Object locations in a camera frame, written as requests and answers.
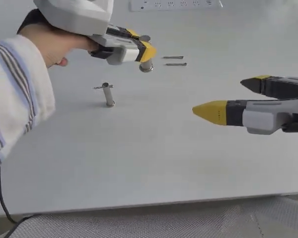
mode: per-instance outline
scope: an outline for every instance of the finger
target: finger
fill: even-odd
[[[75,35],[74,48],[87,51],[96,51],[98,49],[98,44],[87,37]]]
[[[67,58],[63,58],[59,63],[57,63],[56,65],[58,66],[62,66],[62,67],[65,67],[69,64],[69,61]]]

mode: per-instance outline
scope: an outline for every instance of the metal cylinder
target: metal cylinder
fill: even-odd
[[[102,87],[106,98],[106,105],[111,108],[115,105],[115,101],[113,99],[113,95],[111,94],[110,85],[109,83],[103,83]]]
[[[143,36],[140,36],[139,37],[139,40],[140,41],[144,41],[144,42],[148,42],[148,43],[151,43],[151,38],[150,36],[147,36],[147,35],[143,35]],[[153,70],[153,63],[152,63],[152,60],[149,59],[148,61],[146,62],[142,62],[140,63],[139,65],[139,69],[144,72],[144,73],[148,73],[150,71]]]

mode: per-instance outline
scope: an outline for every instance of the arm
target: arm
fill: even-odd
[[[52,84],[38,48],[20,35],[0,41],[0,165],[17,140],[54,109]]]

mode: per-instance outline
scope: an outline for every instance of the person's hand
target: person's hand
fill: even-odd
[[[19,34],[35,44],[41,52],[47,68],[53,65],[66,66],[68,60],[65,56],[72,49],[94,51],[98,48],[95,42],[85,36],[56,28],[51,29],[40,24],[28,25]]]

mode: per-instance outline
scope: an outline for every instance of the metal peg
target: metal peg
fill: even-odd
[[[109,85],[109,83],[103,83],[101,87],[95,87],[94,89],[103,89],[105,98],[106,98],[106,105],[109,108],[112,108],[115,106],[115,101],[113,100],[113,95],[111,94],[111,88],[113,88],[113,85]]]
[[[163,59],[180,59],[182,60],[184,56],[164,56]]]
[[[187,66],[187,63],[166,63],[166,66]]]
[[[140,41],[151,43],[151,38],[150,38],[150,36],[147,36],[147,35],[140,36],[139,37],[139,40]],[[140,63],[139,69],[140,69],[141,72],[144,72],[144,73],[148,73],[148,72],[152,71],[153,70],[152,59],[149,59],[146,62]]]

